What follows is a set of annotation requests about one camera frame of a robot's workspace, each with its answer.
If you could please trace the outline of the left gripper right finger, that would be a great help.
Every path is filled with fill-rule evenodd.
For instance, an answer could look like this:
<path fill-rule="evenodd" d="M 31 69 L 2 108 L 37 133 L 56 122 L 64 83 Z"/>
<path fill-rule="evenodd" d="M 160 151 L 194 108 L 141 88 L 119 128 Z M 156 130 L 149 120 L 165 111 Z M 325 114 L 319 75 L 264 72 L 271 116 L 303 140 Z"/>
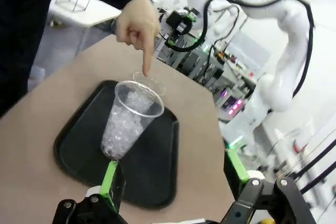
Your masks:
<path fill-rule="evenodd" d="M 234 149 L 225 150 L 224 173 L 235 201 L 223 223 L 250 223 L 257 210 L 268 211 L 275 223 L 312 223 L 312 213 L 292 178 L 274 183 L 251 178 Z"/>

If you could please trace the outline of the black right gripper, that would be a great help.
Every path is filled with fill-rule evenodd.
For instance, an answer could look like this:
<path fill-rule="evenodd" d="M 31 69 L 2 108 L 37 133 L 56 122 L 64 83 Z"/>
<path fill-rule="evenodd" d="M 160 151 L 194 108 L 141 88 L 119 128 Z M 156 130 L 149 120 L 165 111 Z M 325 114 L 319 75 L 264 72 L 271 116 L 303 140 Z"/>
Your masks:
<path fill-rule="evenodd" d="M 193 22 L 196 21 L 196 14 L 190 11 L 172 11 L 166 18 L 166 34 L 186 35 L 190 32 Z M 169 40 L 169 45 L 175 46 L 173 40 Z"/>

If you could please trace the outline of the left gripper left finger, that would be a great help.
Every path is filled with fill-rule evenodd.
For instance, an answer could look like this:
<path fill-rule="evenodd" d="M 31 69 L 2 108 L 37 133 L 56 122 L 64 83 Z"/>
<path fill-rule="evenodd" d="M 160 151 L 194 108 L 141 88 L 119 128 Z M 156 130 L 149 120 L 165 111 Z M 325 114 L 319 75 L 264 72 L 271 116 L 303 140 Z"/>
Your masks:
<path fill-rule="evenodd" d="M 81 202 L 64 199 L 57 206 L 53 223 L 126 223 L 119 214 L 125 187 L 117 161 L 107 167 L 102 184 L 88 189 Z"/>

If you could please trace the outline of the person's right hand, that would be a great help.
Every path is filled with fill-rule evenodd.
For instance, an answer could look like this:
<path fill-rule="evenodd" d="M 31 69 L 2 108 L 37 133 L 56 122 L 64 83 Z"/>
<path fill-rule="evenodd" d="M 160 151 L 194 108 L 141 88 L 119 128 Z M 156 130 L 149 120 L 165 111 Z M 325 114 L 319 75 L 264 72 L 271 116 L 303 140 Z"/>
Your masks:
<path fill-rule="evenodd" d="M 150 0 L 131 0 L 117 19 L 117 41 L 143 51 L 144 76 L 149 75 L 154 58 L 154 39 L 159 31 L 158 13 Z"/>

